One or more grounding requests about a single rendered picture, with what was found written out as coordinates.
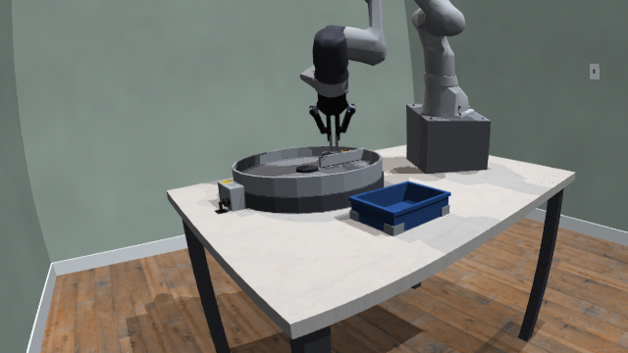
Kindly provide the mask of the blue plastic crate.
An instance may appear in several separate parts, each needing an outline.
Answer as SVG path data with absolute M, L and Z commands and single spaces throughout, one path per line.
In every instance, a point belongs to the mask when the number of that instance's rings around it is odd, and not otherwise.
M 349 196 L 349 218 L 396 236 L 449 214 L 448 197 L 447 191 L 405 181 Z

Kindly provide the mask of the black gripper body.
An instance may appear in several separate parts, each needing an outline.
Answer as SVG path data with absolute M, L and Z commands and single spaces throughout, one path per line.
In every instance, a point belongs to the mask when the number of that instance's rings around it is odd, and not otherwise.
M 317 109 L 326 115 L 326 108 L 340 108 L 340 114 L 347 108 L 346 94 L 338 97 L 326 97 L 318 93 Z M 335 116 L 335 108 L 330 108 L 331 116 Z

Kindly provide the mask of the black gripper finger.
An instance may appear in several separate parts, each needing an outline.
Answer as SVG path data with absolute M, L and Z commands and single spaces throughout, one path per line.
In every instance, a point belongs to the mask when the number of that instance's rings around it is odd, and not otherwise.
M 322 134 L 326 133 L 328 136 L 328 141 L 330 141 L 330 150 L 333 150 L 333 141 L 332 141 L 332 130 L 331 130 L 331 110 L 330 108 L 326 108 L 326 120 L 327 127 L 324 126 L 322 119 L 318 113 L 317 105 L 309 107 L 309 114 L 314 118 L 320 132 Z
M 355 105 L 354 104 L 348 104 L 347 108 L 346 108 L 346 112 L 340 127 L 340 108 L 335 108 L 336 110 L 336 115 L 335 115 L 335 141 L 336 141 L 336 150 L 339 150 L 339 141 L 340 141 L 340 133 L 346 133 L 347 127 L 349 125 L 351 116 L 355 113 Z M 342 127 L 343 125 L 343 127 Z

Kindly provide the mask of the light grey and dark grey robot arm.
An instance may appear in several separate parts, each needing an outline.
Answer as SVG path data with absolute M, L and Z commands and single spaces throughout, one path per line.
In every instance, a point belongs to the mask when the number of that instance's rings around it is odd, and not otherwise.
M 375 66 L 386 58 L 388 46 L 382 21 L 383 1 L 365 1 L 369 13 L 367 29 L 327 25 L 315 34 L 315 67 L 304 71 L 300 78 L 320 95 L 338 97 L 348 93 L 348 60 Z M 454 53 L 446 39 L 464 30 L 464 16 L 449 0 L 414 1 L 420 9 L 414 12 L 412 22 L 423 46 L 426 72 L 420 109 L 425 115 L 440 118 L 469 116 L 474 110 L 468 106 L 468 97 L 458 86 Z

